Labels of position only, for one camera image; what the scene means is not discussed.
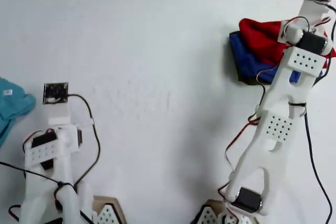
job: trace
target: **white mount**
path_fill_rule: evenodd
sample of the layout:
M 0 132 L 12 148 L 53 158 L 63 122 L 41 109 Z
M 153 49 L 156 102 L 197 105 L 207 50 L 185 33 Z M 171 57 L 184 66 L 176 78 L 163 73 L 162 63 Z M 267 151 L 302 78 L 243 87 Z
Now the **white mount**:
M 25 169 L 73 185 L 71 155 L 79 151 L 77 127 L 70 124 L 67 103 L 45 106 L 48 107 L 49 128 L 55 131 L 57 139 L 32 147 L 34 137 L 31 137 L 24 146 Z M 54 167 L 45 171 L 41 162 L 51 159 Z M 45 224 L 60 217 L 63 218 L 64 223 L 88 223 L 80 215 L 82 211 L 94 224 L 119 224 L 111 206 L 106 205 L 99 215 L 92 210 L 94 198 L 85 182 L 78 184 L 78 193 L 71 186 L 64 186 L 58 191 L 57 199 L 62 204 L 62 212 L 58 212 L 54 199 L 54 191 L 57 187 L 58 185 L 53 181 L 27 173 L 26 194 L 21 206 L 20 223 Z

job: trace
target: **blue cloth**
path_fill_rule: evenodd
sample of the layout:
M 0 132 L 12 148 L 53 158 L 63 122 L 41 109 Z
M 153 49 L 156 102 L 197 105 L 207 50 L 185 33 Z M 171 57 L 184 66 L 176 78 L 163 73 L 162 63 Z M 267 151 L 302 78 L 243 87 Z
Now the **blue cloth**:
M 0 78 L 0 147 L 5 142 L 15 120 L 28 114 L 36 105 L 36 99 L 23 88 Z
M 234 60 L 236 62 L 236 66 L 242 76 L 246 78 L 255 78 L 259 71 L 274 67 L 272 65 L 262 63 L 256 58 L 253 52 L 251 52 L 244 44 L 240 32 L 231 33 L 229 36 L 229 40 L 232 50 L 234 52 Z M 260 73 L 259 77 L 264 81 L 271 83 L 277 70 L 278 67 L 273 70 L 262 72 Z M 289 81 L 297 83 L 299 77 L 300 73 L 297 71 L 293 71 Z

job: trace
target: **fabric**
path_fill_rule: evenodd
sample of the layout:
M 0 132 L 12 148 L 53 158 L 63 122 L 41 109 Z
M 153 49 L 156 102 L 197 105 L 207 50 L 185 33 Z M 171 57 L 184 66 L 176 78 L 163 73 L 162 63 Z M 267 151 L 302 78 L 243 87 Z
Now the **fabric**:
M 286 44 L 278 42 L 280 26 L 280 21 L 261 23 L 244 18 L 239 22 L 241 37 L 246 46 L 260 62 L 272 66 L 280 63 L 283 50 L 288 48 Z M 334 49 L 332 49 L 332 57 L 336 57 Z
M 20 86 L 0 78 L 0 147 L 15 120 L 29 113 L 35 105 L 36 99 L 33 95 L 26 94 Z
M 251 82 L 249 79 L 256 79 L 259 71 L 265 69 L 271 69 L 274 64 L 266 64 L 261 62 L 254 53 L 245 45 L 241 32 L 231 33 L 229 36 L 231 48 L 233 50 L 233 56 L 239 76 L 239 80 L 246 84 L 255 84 L 255 81 Z M 278 68 L 262 72 L 259 77 L 268 83 L 273 81 L 273 78 Z M 300 73 L 293 71 L 289 81 L 296 83 L 300 77 Z

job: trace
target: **black wire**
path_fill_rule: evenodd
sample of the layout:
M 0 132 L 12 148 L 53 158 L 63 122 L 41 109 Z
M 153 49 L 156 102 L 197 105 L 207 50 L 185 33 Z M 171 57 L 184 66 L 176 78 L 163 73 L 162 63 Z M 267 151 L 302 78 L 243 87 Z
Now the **black wire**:
M 58 187 L 56 188 L 56 190 L 54 191 L 54 198 L 57 202 L 59 202 L 59 200 L 57 199 L 57 193 L 58 191 L 60 191 L 64 186 L 71 186 L 73 188 L 73 190 L 76 192 L 75 187 L 71 184 L 71 183 L 63 183 L 63 182 L 59 182 L 58 183 Z M 84 218 L 84 220 L 89 223 L 89 224 L 95 224 L 92 220 L 90 220 L 90 218 L 84 214 L 84 212 L 81 210 L 80 211 L 80 215 Z
M 319 175 L 317 174 L 317 171 L 316 171 L 316 167 L 315 167 L 315 163 L 314 163 L 314 158 L 313 158 L 313 150 L 312 150 L 312 144 L 311 144 L 311 138 L 310 138 L 310 132 L 309 132 L 309 124 L 308 124 L 308 115 L 307 115 L 307 112 L 305 113 L 305 117 L 304 117 L 304 122 L 305 122 L 305 125 L 306 125 L 306 133 L 307 133 L 307 139 L 308 139 L 308 146 L 309 146 L 309 156 L 310 156 L 310 162 L 311 162 L 311 166 L 313 168 L 313 171 L 314 171 L 314 174 L 315 174 L 315 177 L 316 177 L 316 180 L 317 182 L 319 183 L 322 191 L 323 191 L 323 194 L 325 196 L 325 198 L 327 199 L 328 201 L 328 204 L 329 204 L 329 215 L 328 215 L 328 218 L 327 220 L 325 221 L 326 223 L 325 224 L 328 224 L 330 219 L 331 219 L 331 215 L 332 215 L 332 204 L 331 204 L 331 201 L 329 199 L 329 196 L 327 194 L 327 192 L 325 191 L 323 185 L 322 185 L 322 182 L 319 178 Z
M 89 224 L 95 224 L 92 220 L 89 219 L 87 215 L 84 214 L 84 212 L 81 210 L 80 215 L 87 221 Z
M 52 178 L 48 178 L 47 176 L 44 176 L 44 175 L 42 175 L 42 174 L 40 174 L 40 173 L 34 173 L 34 172 L 30 171 L 30 170 L 25 170 L 25 169 L 16 167 L 16 166 L 14 166 L 14 165 L 11 165 L 11 164 L 8 164 L 8 163 L 5 163 L 5 162 L 1 162 L 1 161 L 0 161 L 0 165 L 4 165 L 4 166 L 7 166 L 7 167 L 16 169 L 16 170 L 20 170 L 20 171 L 25 172 L 25 173 L 34 174 L 34 175 L 36 175 L 36 176 L 40 176 L 40 177 L 42 177 L 42 178 L 46 178 L 46 179 L 51 180 L 51 181 L 53 181 L 53 182 L 55 182 L 55 183 L 58 183 L 57 180 L 54 180 L 54 179 L 52 179 Z
M 324 5 L 326 6 L 327 8 L 333 10 L 336 14 L 336 8 L 334 8 L 333 6 L 331 5 L 328 5 L 328 4 L 324 4 L 324 3 L 319 3 L 319 2 L 316 2 L 314 1 L 315 3 L 319 4 L 319 5 Z M 331 30 L 331 40 L 332 42 L 334 42 L 334 32 L 335 32 L 335 27 L 336 27 L 336 19 L 334 21 L 334 24 L 332 26 L 332 30 Z M 331 58 L 332 58 L 332 52 L 329 53 L 329 57 L 328 57 L 328 65 L 327 65 L 327 68 L 325 70 L 325 73 L 320 76 L 320 77 L 317 77 L 316 78 L 316 81 L 314 82 L 314 85 L 316 85 L 319 81 L 321 81 L 323 78 L 325 78 L 327 76 L 327 74 L 329 73 L 329 69 L 330 69 L 330 66 L 331 66 Z M 310 162 L 311 162 L 311 166 L 313 168 L 313 171 L 314 171 L 314 174 L 315 174 L 315 178 L 321 188 L 321 190 L 323 191 L 323 194 L 325 196 L 325 198 L 327 199 L 327 202 L 329 204 L 329 215 L 327 217 L 327 220 L 325 221 L 326 223 L 325 224 L 328 224 L 330 219 L 331 219 L 331 216 L 332 216 L 332 203 L 329 199 L 329 196 L 326 192 L 326 190 L 324 189 L 323 185 L 322 185 L 322 182 L 319 178 L 319 175 L 317 174 L 317 171 L 316 171 L 316 168 L 315 168 L 315 163 L 314 163 L 314 158 L 313 158 L 313 152 L 312 152 L 312 144 L 311 144 L 311 137 L 310 137 L 310 132 L 309 132 L 309 124 L 308 124 L 308 114 L 307 114 L 307 108 L 306 108 L 306 113 L 305 113 L 305 117 L 304 117 L 304 124 L 306 126 L 306 134 L 307 134 L 307 139 L 308 139 L 308 146 L 309 146 L 309 156 L 310 156 Z
M 297 18 L 303 18 L 306 22 L 307 22 L 307 24 L 308 24 L 308 32 L 309 32 L 309 30 L 310 30 L 310 23 L 309 23 L 309 20 L 306 18 L 306 17 L 304 17 L 304 16 L 296 16 L 296 17 L 294 17 L 294 18 L 291 18 L 290 20 L 288 20 L 286 23 L 285 23 L 285 25 L 284 25 L 284 29 L 283 29 L 283 31 L 282 31 L 282 34 L 281 34 L 281 37 L 283 37 L 283 36 L 286 36 L 286 31 L 287 31 L 287 28 L 288 27 L 286 27 L 290 22 L 293 22 L 295 19 L 297 19 Z
M 320 3 L 320 2 L 317 2 L 317 1 L 314 1 L 314 2 L 315 2 L 316 4 L 318 4 L 318 5 L 324 5 L 324 6 L 326 6 L 327 8 L 333 10 L 333 11 L 335 12 L 335 14 L 336 14 L 336 8 L 334 8 L 333 6 L 328 5 L 328 4 L 324 4 L 324 3 Z M 332 42 L 334 42 L 335 28 L 336 28 L 336 19 L 335 19 L 335 21 L 334 21 L 334 24 L 332 25 L 332 30 L 331 30 L 331 40 L 332 40 Z M 320 80 L 322 80 L 324 77 L 326 77 L 327 74 L 329 73 L 329 69 L 330 69 L 330 65 L 331 65 L 331 58 L 332 58 L 332 52 L 329 53 L 329 57 L 328 57 L 328 65 L 327 65 L 327 68 L 326 68 L 326 70 L 325 70 L 325 73 L 324 73 L 322 76 L 316 78 L 316 81 L 315 81 L 314 85 L 315 85 L 316 83 L 318 83 Z
M 19 217 L 18 217 L 15 213 L 12 212 L 12 209 L 13 209 L 13 208 L 20 208 L 20 207 L 21 207 L 21 205 L 12 205 L 12 206 L 10 206 L 9 209 L 8 209 L 8 213 L 9 213 L 9 215 L 10 215 L 14 220 L 16 220 L 17 222 L 19 222 L 20 219 L 19 219 Z
M 8 164 L 8 163 L 5 163 L 5 162 L 1 162 L 0 161 L 0 165 L 4 165 L 4 166 L 7 166 L 7 167 L 10 167 L 10 168 L 13 168 L 13 169 L 16 169 L 16 170 L 20 170 L 20 171 L 22 171 L 22 172 L 26 172 L 26 173 L 30 173 L 30 174 L 34 174 L 34 175 L 36 175 L 36 176 L 40 176 L 40 177 L 43 177 L 43 178 L 45 178 L 45 179 L 48 179 L 48 180 L 51 180 L 51 181 L 53 181 L 53 182 L 55 182 L 56 184 L 57 184 L 57 188 L 56 188 L 56 190 L 54 191 L 54 198 L 57 200 L 57 198 L 56 198 L 56 195 L 57 195 L 57 193 L 58 193 L 58 191 L 59 190 L 61 190 L 64 186 L 71 186 L 73 189 L 74 189 L 74 191 L 76 191 L 75 190 L 75 187 L 71 184 L 71 183 L 63 183 L 63 182 L 61 182 L 61 181 L 57 181 L 57 180 L 54 180 L 54 179 L 52 179 L 52 178 L 48 178 L 48 177 L 46 177 L 46 176 L 44 176 L 44 175 L 42 175 L 42 174 L 39 174 L 39 173 L 34 173 L 34 172 L 32 172 L 32 171 L 30 171 L 30 170 L 26 170 L 26 169 L 22 169 L 22 168 L 19 168 L 19 167 L 16 167 L 16 166 L 14 166 L 14 165 L 11 165 L 11 164 Z M 9 208 L 9 210 L 8 210 L 8 213 L 10 214 L 10 216 L 12 216 L 16 221 L 18 221 L 19 222 L 19 218 L 12 212 L 12 208 L 18 208 L 18 207 L 21 207 L 21 205 L 13 205 L 13 206 L 11 206 L 10 208 Z M 84 217 L 84 219 L 89 223 L 89 224 L 94 224 L 82 211 L 81 211 L 81 213 L 80 213 L 80 215 L 82 215 L 83 217 Z
M 91 111 L 91 108 L 90 108 L 90 105 L 88 103 L 88 101 L 82 97 L 81 95 L 79 94 L 69 94 L 68 95 L 69 97 L 79 97 L 80 99 L 83 100 L 83 102 L 85 103 L 85 105 L 88 107 L 88 110 L 89 110 L 89 114 L 90 114 L 90 117 L 91 119 L 93 120 L 93 124 L 92 124 L 92 128 L 93 128 L 93 132 L 94 132 L 94 136 L 96 137 L 96 140 L 97 140 L 97 145 L 98 145 L 98 154 L 97 154 L 97 158 L 96 160 L 94 161 L 94 163 L 86 170 L 85 173 L 83 173 L 82 176 L 79 177 L 79 179 L 75 182 L 74 184 L 74 187 L 77 188 L 77 185 L 79 182 L 82 181 L 82 179 L 92 170 L 92 168 L 96 165 L 96 163 L 98 162 L 99 160 L 99 157 L 100 157 L 100 152 L 101 152 L 101 147 L 100 147 L 100 141 L 99 141 L 99 138 L 98 138 L 98 135 L 97 135 L 97 130 L 96 130 L 96 125 L 95 125 L 95 121 L 93 119 L 93 115 L 92 115 L 92 111 Z

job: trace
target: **perforated plate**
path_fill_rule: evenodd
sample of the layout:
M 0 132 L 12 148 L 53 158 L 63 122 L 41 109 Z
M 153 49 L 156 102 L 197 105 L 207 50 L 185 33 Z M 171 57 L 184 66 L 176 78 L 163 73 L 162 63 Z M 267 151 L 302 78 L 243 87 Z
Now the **perforated plate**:
M 54 140 L 49 143 L 26 150 L 26 167 L 33 166 L 55 158 L 58 155 L 58 145 L 59 141 Z
M 105 205 L 97 218 L 97 224 L 119 224 L 117 215 L 110 205 Z
M 288 50 L 291 51 L 288 59 L 288 66 L 315 77 L 319 76 L 326 60 L 325 57 L 297 47 L 291 47 Z
M 197 224 L 215 224 L 217 223 L 217 216 L 212 211 L 211 207 L 205 207 L 202 211 Z
M 277 114 L 265 111 L 263 120 L 263 131 L 268 138 L 278 142 L 285 142 L 293 129 L 294 121 Z
M 225 224 L 236 224 L 237 219 L 236 219 L 236 217 L 234 217 L 232 215 L 227 215 L 225 217 L 224 223 Z M 242 216 L 239 224 L 253 224 L 253 222 L 247 216 Z

